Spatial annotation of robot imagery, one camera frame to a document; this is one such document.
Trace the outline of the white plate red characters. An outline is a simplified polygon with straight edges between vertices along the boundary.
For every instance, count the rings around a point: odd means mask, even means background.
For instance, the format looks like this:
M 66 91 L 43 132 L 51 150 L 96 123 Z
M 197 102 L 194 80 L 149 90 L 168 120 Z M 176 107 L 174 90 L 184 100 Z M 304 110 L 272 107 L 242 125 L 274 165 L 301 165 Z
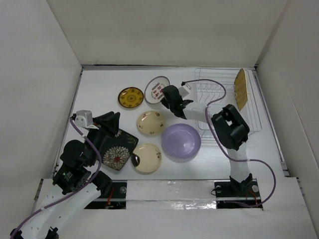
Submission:
M 144 90 L 144 98 L 148 104 L 158 104 L 164 94 L 163 89 L 170 85 L 170 81 L 165 76 L 157 76 L 153 78 L 146 86 Z

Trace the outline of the yellow woven square plate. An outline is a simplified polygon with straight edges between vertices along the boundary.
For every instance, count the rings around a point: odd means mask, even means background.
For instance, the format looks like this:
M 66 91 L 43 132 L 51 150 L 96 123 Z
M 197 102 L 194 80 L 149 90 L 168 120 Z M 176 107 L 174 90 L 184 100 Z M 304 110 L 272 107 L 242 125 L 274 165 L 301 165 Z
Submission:
M 248 76 L 247 71 L 244 68 L 241 68 L 234 81 L 235 101 L 239 111 L 241 111 L 248 102 Z

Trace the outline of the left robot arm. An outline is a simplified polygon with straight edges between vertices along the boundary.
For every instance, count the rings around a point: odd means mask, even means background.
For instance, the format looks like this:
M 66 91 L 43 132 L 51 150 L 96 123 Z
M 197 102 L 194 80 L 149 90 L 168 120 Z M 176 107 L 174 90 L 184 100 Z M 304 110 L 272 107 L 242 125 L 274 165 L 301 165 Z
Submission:
M 87 170 L 95 164 L 100 167 L 102 157 L 80 128 L 114 137 L 119 131 L 119 118 L 120 113 L 114 112 L 93 118 L 86 110 L 70 117 L 70 124 L 85 141 L 71 140 L 64 146 L 62 166 L 53 177 L 50 191 L 40 208 L 11 232 L 12 239 L 57 239 L 88 204 L 111 193 L 112 180 L 104 172 Z

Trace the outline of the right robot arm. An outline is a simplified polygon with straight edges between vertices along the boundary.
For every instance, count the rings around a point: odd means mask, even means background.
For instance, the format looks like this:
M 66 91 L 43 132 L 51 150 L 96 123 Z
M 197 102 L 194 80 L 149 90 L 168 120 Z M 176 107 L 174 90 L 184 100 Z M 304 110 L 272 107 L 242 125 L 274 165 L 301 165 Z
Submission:
M 181 91 L 187 93 L 186 87 L 164 87 L 161 103 L 178 118 L 207 123 L 216 136 L 216 142 L 227 150 L 226 157 L 230 161 L 230 190 L 236 196 L 243 195 L 252 182 L 246 153 L 250 132 L 248 125 L 234 105 L 210 109 L 205 104 L 184 100 Z

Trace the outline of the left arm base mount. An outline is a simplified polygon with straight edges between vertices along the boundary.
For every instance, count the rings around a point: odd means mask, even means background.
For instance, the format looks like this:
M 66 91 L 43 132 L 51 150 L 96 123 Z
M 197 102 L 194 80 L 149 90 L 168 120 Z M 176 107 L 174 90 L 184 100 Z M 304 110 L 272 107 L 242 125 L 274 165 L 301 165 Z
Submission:
M 99 210 L 99 209 L 125 209 L 126 208 L 126 193 L 127 181 L 116 180 L 113 181 L 110 192 L 105 196 L 93 200 L 85 209 Z

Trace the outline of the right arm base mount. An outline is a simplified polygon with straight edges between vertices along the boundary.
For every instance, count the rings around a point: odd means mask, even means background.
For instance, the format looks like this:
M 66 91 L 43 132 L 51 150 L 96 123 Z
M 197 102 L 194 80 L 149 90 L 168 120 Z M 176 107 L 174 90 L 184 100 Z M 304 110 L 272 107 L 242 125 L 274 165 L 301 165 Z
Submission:
M 262 202 L 256 180 L 242 192 L 235 191 L 230 181 L 215 181 L 211 195 L 215 196 L 217 209 L 239 209 L 244 207 L 238 203 L 251 206 Z

